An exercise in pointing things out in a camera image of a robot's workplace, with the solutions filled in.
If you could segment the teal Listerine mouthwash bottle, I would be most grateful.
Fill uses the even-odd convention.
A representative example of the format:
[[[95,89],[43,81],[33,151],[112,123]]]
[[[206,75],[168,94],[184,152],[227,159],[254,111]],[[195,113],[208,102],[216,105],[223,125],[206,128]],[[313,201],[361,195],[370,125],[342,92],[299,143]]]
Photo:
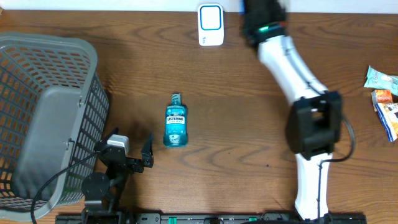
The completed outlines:
[[[182,95],[173,93],[165,110],[164,145],[185,147],[188,142],[187,107],[182,103]]]

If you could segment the yellow snack bag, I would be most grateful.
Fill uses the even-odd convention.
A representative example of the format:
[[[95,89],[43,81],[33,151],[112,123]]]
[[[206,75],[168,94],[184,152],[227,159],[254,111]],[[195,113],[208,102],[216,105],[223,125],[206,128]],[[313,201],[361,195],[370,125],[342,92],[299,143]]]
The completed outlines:
[[[378,103],[377,114],[390,142],[397,140],[397,103]]]

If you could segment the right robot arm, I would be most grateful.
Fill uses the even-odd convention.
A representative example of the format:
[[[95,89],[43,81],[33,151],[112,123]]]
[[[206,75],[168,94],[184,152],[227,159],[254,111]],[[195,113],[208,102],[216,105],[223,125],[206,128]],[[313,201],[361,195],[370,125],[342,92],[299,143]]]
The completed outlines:
[[[279,1],[244,0],[243,34],[290,106],[285,136],[297,162],[295,209],[305,222],[325,223],[328,169],[341,133],[341,96],[329,91],[301,58]]]

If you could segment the grey plastic shopping basket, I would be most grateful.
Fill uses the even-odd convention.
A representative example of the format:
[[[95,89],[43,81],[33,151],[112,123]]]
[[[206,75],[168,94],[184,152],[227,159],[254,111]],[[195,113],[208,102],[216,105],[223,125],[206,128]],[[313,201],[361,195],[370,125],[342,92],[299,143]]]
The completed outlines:
[[[85,40],[1,34],[1,218],[29,222],[82,199],[109,100]]]

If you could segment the orange small box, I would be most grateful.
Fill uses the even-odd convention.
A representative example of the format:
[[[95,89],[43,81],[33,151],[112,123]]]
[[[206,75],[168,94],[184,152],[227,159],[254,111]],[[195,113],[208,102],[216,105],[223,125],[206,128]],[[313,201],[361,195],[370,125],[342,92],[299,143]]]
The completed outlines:
[[[371,93],[373,105],[376,106],[378,103],[392,103],[392,93],[390,90],[374,90]]]

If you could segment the white barcode scanner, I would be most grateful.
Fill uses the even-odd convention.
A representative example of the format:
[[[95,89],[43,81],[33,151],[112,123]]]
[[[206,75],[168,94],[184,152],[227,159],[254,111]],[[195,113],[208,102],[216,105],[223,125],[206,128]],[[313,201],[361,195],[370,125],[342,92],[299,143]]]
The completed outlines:
[[[223,7],[202,4],[198,7],[198,42],[202,47],[219,46],[224,42]]]

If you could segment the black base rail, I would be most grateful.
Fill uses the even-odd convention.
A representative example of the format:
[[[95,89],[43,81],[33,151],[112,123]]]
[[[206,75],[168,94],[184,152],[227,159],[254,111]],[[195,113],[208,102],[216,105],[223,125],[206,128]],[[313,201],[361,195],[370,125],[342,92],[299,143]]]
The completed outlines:
[[[83,212],[79,215],[58,215],[55,224],[240,224],[240,223],[324,223],[367,224],[363,214],[326,214],[319,220],[302,220],[290,212],[267,212],[262,215],[161,215],[159,213],[95,214]]]

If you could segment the light blue wipes pack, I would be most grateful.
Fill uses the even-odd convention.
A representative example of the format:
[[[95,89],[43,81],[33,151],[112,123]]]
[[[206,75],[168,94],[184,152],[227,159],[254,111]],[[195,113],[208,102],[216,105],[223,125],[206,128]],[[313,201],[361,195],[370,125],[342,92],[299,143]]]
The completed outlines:
[[[390,90],[393,95],[397,96],[397,75],[386,75],[369,66],[364,87],[378,90]]]

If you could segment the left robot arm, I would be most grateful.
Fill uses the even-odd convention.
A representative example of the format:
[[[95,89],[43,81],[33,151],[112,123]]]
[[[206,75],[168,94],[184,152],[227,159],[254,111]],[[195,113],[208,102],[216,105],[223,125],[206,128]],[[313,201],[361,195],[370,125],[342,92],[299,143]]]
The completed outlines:
[[[83,223],[134,223],[134,215],[120,208],[120,200],[128,178],[142,173],[154,165],[153,135],[150,134],[143,148],[141,158],[128,157],[129,139],[126,136],[110,134],[96,143],[94,150],[98,159],[106,166],[106,172],[94,172],[81,185],[85,196]]]

